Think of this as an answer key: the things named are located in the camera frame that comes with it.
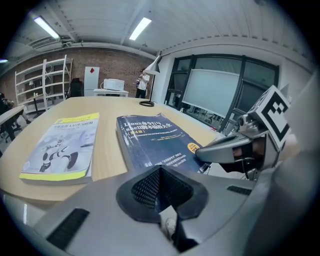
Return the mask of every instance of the lamp base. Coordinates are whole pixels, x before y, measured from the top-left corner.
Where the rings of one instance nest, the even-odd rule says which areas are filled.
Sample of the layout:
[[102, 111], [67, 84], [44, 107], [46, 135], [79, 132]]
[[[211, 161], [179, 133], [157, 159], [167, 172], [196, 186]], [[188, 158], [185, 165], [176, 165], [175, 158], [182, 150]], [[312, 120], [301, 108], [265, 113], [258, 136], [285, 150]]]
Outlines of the lamp base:
[[154, 107], [155, 104], [151, 100], [145, 100], [145, 101], [140, 101], [140, 105], [145, 106], [145, 107]]

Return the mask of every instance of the yellow round badge on book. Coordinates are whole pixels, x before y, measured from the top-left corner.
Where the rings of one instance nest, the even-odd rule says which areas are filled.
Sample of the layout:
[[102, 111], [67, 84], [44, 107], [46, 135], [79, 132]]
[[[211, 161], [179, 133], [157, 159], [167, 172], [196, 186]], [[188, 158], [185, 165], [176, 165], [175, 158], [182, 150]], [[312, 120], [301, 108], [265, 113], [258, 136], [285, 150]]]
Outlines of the yellow round badge on book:
[[197, 144], [195, 144], [195, 143], [189, 143], [188, 145], [187, 145], [187, 147], [188, 147], [188, 150], [190, 150], [192, 153], [196, 153], [196, 150], [197, 149], [200, 149], [200, 147], [197, 145]]

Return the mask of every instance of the shelving unit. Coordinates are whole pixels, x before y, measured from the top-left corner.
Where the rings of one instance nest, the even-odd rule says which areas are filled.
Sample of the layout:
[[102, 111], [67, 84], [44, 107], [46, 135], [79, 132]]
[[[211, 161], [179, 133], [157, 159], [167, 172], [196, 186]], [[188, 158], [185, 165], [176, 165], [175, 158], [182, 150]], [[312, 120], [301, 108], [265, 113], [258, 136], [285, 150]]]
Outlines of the shelving unit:
[[72, 62], [73, 60], [65, 55], [64, 58], [51, 61], [44, 59], [41, 64], [15, 72], [15, 95], [18, 106], [27, 106], [27, 113], [36, 111], [31, 104], [34, 100], [30, 99], [32, 95], [30, 93], [43, 94], [43, 97], [37, 99], [43, 100], [44, 106], [38, 106], [40, 111], [47, 111], [57, 102], [64, 101], [65, 85], [70, 86], [71, 82]]

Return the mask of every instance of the book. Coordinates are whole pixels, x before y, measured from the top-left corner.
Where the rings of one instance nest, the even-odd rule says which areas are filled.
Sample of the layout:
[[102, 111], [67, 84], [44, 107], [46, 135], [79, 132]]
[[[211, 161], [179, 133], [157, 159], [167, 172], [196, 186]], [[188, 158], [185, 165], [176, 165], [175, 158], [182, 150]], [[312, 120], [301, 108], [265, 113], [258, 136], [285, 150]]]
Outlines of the book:
[[209, 165], [196, 157], [200, 144], [162, 113], [116, 119], [117, 137], [129, 171], [166, 165], [205, 173]]
[[33, 185], [91, 182], [98, 121], [99, 113], [55, 121], [25, 162], [20, 179]]

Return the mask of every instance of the person in white shirt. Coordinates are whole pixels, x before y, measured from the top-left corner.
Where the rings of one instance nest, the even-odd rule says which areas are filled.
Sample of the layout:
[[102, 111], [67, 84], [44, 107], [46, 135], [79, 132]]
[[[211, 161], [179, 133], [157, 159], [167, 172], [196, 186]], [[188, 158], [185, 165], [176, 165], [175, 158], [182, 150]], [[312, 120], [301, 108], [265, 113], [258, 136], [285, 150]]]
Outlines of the person in white shirt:
[[150, 76], [145, 72], [139, 75], [139, 79], [137, 80], [136, 94], [135, 94], [136, 98], [139, 98], [140, 96], [142, 99], [146, 98], [146, 91], [147, 91], [149, 79], [150, 79]]

